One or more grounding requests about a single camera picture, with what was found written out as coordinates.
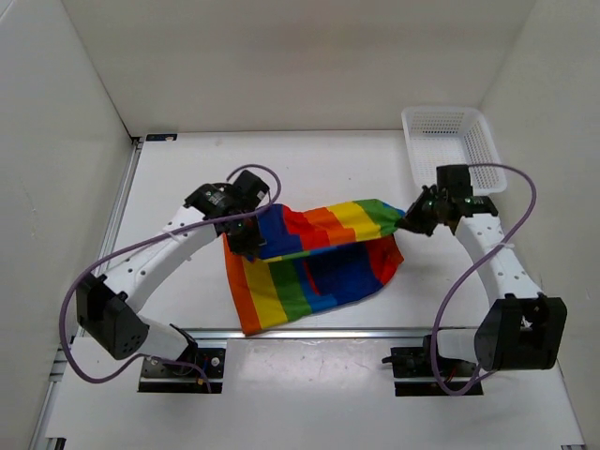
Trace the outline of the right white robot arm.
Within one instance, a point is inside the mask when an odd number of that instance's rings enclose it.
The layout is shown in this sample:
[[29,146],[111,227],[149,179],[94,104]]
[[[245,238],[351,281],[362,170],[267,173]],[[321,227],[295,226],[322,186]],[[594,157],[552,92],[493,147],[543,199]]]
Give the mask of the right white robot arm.
[[424,187],[397,222],[401,230],[426,236],[444,225],[467,250],[472,267],[450,288],[444,307],[471,275],[479,276],[489,304],[475,330],[443,329],[443,315],[438,313],[429,344],[421,351],[422,366],[435,375],[446,372],[455,360],[486,372],[551,369],[563,336],[566,305],[560,297],[543,293],[510,247],[524,222],[505,231],[493,201],[475,195],[470,171],[467,164],[437,167],[436,183]]

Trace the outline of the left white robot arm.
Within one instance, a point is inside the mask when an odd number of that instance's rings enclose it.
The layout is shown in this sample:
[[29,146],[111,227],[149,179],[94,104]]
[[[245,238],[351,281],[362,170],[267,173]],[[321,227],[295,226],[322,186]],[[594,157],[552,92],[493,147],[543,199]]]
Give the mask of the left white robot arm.
[[195,368],[193,344],[173,325],[146,319],[141,311],[154,291],[184,262],[219,237],[232,239],[244,254],[262,243],[258,214],[270,187],[251,166],[224,183],[197,187],[153,238],[120,252],[121,262],[95,276],[86,270],[75,284],[77,321],[115,360],[156,356],[176,375]]

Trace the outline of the rainbow striped shorts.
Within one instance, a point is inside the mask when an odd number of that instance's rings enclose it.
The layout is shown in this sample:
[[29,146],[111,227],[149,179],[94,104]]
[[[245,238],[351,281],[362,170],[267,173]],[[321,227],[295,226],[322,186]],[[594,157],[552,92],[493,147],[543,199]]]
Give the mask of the rainbow striped shorts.
[[394,237],[404,215],[377,199],[305,212],[271,206],[258,218],[264,243],[257,255],[223,244],[242,332],[255,335],[378,293],[404,261]]

